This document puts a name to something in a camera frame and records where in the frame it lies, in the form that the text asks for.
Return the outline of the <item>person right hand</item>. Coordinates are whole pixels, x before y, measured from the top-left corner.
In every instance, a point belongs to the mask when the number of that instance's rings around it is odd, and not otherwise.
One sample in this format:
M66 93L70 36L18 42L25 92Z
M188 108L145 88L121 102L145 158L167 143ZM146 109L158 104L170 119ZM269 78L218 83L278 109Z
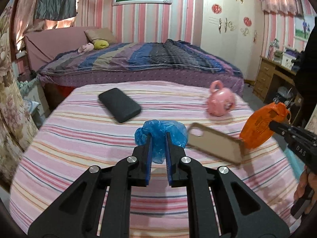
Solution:
M307 173L307 166L305 165L304 171L299 178L299 183L298 183L297 189L294 193L294 200L295 201L304 195L305 187L308 185L314 190L314 195L312 196L311 203L305 209L305 214L310 213L310 211L314 207L316 200L317 200L317 194L316 194L317 177L312 171L308 174Z

